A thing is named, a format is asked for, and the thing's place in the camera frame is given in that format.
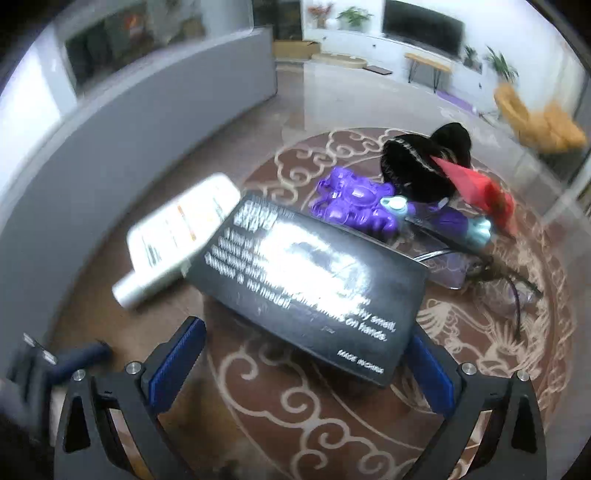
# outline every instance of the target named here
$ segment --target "purple mat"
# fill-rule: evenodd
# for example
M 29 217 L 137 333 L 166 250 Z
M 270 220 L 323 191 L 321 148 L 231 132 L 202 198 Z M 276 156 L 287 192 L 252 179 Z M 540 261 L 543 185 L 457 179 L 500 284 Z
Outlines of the purple mat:
M 453 103 L 454 105 L 460 107 L 461 109 L 465 110 L 466 112 L 472 113 L 472 108 L 473 108 L 472 104 L 468 103 L 465 100 L 462 100 L 461 98 L 450 95 L 449 93 L 443 92 L 442 90 L 437 91 L 437 96 L 439 98 L 443 98 L 444 100 L 447 100 L 450 103 Z

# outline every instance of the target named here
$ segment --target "gray wall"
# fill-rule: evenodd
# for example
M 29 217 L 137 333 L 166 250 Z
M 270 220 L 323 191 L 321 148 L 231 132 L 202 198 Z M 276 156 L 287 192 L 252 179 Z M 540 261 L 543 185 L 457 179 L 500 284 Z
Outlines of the gray wall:
M 66 116 L 72 113 L 76 109 L 78 100 L 61 56 L 61 46 L 56 37 L 55 26 L 48 25 L 37 37 L 34 45 L 37 48 L 43 77 L 60 114 Z
M 142 192 L 276 92 L 271 33 L 255 30 L 156 52 L 67 119 L 0 204 L 0 372 L 23 332 L 43 339 L 84 264 Z
M 201 13 L 212 37 L 253 26 L 251 0 L 202 0 Z

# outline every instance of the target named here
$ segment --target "white cabinet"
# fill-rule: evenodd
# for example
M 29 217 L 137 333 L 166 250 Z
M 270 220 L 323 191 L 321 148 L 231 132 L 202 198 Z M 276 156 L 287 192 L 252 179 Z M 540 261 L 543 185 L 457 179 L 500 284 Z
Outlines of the white cabinet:
M 304 39 L 320 42 L 322 51 L 362 57 L 370 64 L 392 70 L 392 78 L 399 82 L 406 82 L 408 79 L 410 61 L 404 57 L 405 53 L 415 53 L 433 59 L 449 65 L 453 70 L 450 76 L 442 75 L 440 87 L 481 111 L 492 110 L 495 107 L 492 95 L 496 88 L 496 77 L 487 74 L 486 70 L 484 74 L 479 74 L 459 61 L 449 60 L 423 48 L 359 32 L 305 28 Z M 415 80 L 431 86 L 433 84 L 432 69 L 420 66 L 415 74 Z

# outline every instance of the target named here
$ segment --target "yellow chair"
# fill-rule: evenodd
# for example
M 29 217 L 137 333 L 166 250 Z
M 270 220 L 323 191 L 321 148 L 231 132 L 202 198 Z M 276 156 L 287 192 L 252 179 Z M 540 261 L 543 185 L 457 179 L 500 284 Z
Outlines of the yellow chair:
M 543 112 L 530 113 L 509 83 L 495 90 L 495 102 L 519 143 L 541 153 L 561 153 L 583 148 L 587 136 L 556 102 Z

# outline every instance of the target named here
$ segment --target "cardboard box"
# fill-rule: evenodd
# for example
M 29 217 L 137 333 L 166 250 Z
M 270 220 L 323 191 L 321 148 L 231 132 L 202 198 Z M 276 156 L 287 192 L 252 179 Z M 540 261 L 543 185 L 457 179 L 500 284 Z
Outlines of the cardboard box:
M 273 42 L 276 59 L 310 60 L 314 53 L 320 53 L 321 45 L 308 40 L 277 40 Z

